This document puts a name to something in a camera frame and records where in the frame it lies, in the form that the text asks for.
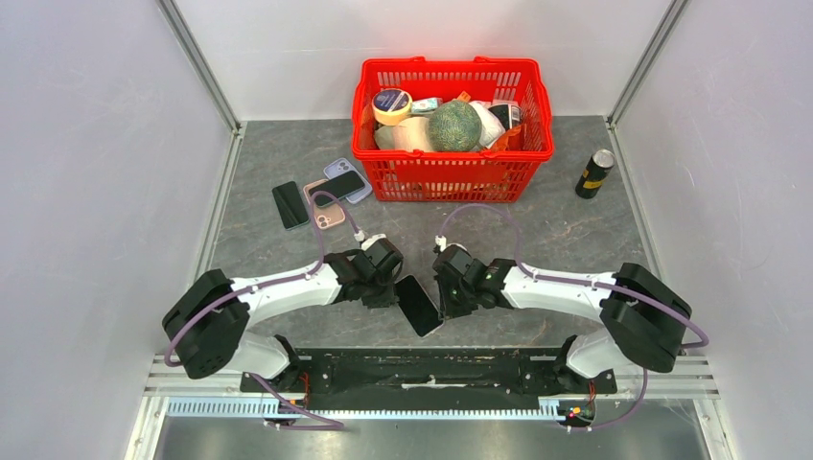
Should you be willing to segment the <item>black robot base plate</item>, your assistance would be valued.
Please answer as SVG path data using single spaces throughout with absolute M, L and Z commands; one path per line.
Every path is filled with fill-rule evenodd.
M 272 379 L 310 410 L 533 409 L 541 397 L 613 395 L 615 374 L 561 377 L 556 348 L 299 348 Z

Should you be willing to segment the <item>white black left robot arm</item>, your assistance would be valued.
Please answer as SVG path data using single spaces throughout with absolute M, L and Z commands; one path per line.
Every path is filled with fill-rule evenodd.
M 279 337 L 251 332 L 260 322 L 310 307 L 360 301 L 369 308 L 396 301 L 395 280 L 402 252 L 386 235 L 360 242 L 356 249 L 322 255 L 301 268 L 262 277 L 229 278 L 221 269 L 200 275 L 162 320 L 170 340 L 169 367 L 191 380 L 221 370 L 255 374 L 278 391 L 294 388 L 301 367 Z

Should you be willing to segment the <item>dark green smartphone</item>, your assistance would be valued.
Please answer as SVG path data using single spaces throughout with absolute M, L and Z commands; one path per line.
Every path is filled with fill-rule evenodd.
M 317 195 L 319 192 L 327 193 L 336 199 L 345 199 L 351 204 L 358 204 L 372 193 L 372 187 L 358 172 L 347 171 L 307 192 L 307 197 L 318 207 L 328 206 L 331 199 L 325 195 Z

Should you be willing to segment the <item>pink phone case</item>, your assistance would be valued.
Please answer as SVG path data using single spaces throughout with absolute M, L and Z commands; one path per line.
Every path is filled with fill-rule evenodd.
M 302 188 L 303 195 L 308 204 L 311 204 L 310 190 L 324 182 L 327 182 L 327 179 L 322 178 L 311 182 Z M 324 207 L 315 206 L 313 209 L 313 217 L 315 223 L 321 230 L 338 226 L 346 220 L 346 215 L 343 209 L 334 203 Z

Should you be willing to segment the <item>black smartphone silver edge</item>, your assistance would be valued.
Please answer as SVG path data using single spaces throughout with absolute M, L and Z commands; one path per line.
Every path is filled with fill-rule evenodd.
M 424 337 L 442 326 L 437 307 L 413 275 L 398 281 L 395 292 L 402 314 L 418 336 Z

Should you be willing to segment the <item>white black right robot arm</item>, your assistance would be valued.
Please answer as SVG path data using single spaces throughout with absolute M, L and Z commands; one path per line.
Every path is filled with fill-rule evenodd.
M 600 324 L 569 338 L 553 366 L 555 383 L 576 392 L 593 377 L 635 364 L 673 370 L 691 316 L 688 303 L 639 264 L 616 272 L 570 273 L 511 259 L 485 264 L 459 244 L 439 244 L 432 264 L 446 318 L 484 308 L 554 311 Z

